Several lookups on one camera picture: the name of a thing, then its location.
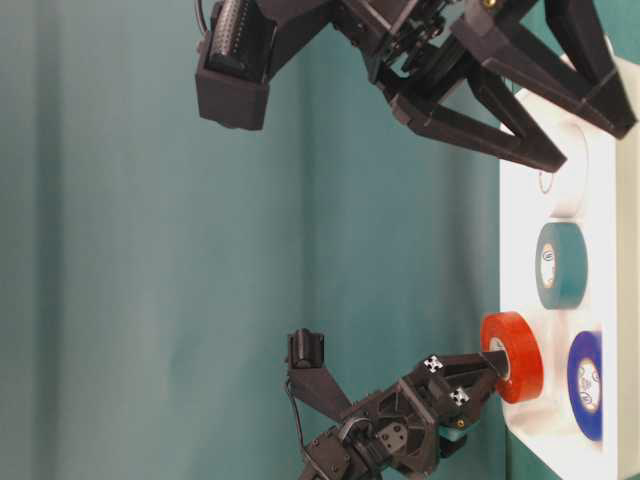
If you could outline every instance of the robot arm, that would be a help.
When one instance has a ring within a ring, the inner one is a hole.
[[[500,378],[504,351],[427,357],[384,391],[351,404],[324,366],[324,337],[289,336],[287,393],[305,469],[300,480],[381,479],[392,468],[417,480],[462,448]],[[336,422],[305,445],[295,399]]]
[[[196,0],[197,11],[201,0]],[[395,117],[414,133],[529,167],[557,171],[562,152],[504,79],[622,138],[635,124],[593,0],[545,0],[547,22],[572,66],[522,26],[538,0],[464,0],[451,34],[444,12],[461,0],[223,0],[203,23],[196,74],[200,115],[263,126],[269,81],[327,24],[363,56]],[[467,81],[511,133],[443,105]]]
[[[196,73],[200,116],[261,130],[269,81],[331,20],[333,0],[224,0],[203,24]],[[202,15],[196,0],[196,11]]]

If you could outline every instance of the tape label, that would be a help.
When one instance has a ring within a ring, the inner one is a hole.
[[[540,276],[544,288],[552,288],[556,281],[556,252],[553,245],[545,243],[540,254]]]
[[[600,406],[600,374],[590,358],[580,362],[577,380],[582,407],[589,413],[595,413]]]

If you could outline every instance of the checkered marker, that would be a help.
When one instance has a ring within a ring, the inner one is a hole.
[[[467,392],[465,392],[462,387],[458,387],[457,390],[455,392],[451,392],[449,396],[459,407],[469,401],[469,395],[467,395]]]
[[[438,370],[444,367],[444,365],[440,363],[440,360],[438,360],[438,357],[436,357],[435,355],[431,355],[427,360],[425,360],[424,366],[427,367],[431,373],[436,373]]]

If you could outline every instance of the fabric backdrop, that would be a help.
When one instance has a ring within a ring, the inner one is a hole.
[[[640,5],[598,4],[640,61]],[[197,39],[189,2],[2,5],[0,478],[297,478],[288,332],[357,399],[499,306],[497,160],[398,125],[330,30],[264,132],[202,121]],[[504,439],[494,399],[433,478],[550,476]]]

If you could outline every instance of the blue tape roll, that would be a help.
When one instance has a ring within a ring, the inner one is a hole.
[[[593,441],[602,440],[602,337],[580,333],[569,352],[567,385],[578,426]]]
[[[587,246],[575,223],[547,223],[538,237],[536,283],[549,310],[576,308],[587,288]]]

